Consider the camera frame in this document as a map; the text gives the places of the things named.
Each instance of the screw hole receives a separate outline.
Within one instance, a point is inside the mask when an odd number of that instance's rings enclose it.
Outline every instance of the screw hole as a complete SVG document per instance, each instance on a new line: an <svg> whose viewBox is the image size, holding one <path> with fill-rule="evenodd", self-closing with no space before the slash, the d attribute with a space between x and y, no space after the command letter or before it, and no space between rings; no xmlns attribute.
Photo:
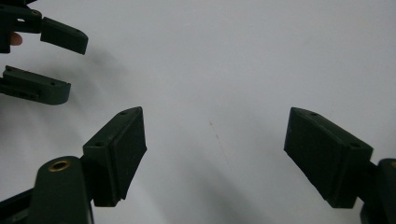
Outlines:
<svg viewBox="0 0 396 224"><path fill-rule="evenodd" d="M361 145L357 144L357 143L351 143L350 144L352 147L361 147Z"/></svg>
<svg viewBox="0 0 396 224"><path fill-rule="evenodd" d="M49 170L51 172L59 172L70 166L70 161L57 161L51 165Z"/></svg>
<svg viewBox="0 0 396 224"><path fill-rule="evenodd" d="M97 143L95 143L95 146L96 146L96 147L102 147L102 146L104 146L104 145L105 145L104 142L97 142Z"/></svg>

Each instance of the white background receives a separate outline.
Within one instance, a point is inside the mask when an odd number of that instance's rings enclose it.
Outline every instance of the white background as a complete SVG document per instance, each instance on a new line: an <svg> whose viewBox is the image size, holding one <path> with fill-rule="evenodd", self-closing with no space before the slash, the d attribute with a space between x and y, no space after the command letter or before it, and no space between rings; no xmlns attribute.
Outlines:
<svg viewBox="0 0 396 224"><path fill-rule="evenodd" d="M39 0L90 38L78 55L23 34L6 64L72 83L50 106L0 95L0 200L143 106L148 152L106 223L360 223L331 209L283 151L290 108L396 157L396 2Z"/></svg>

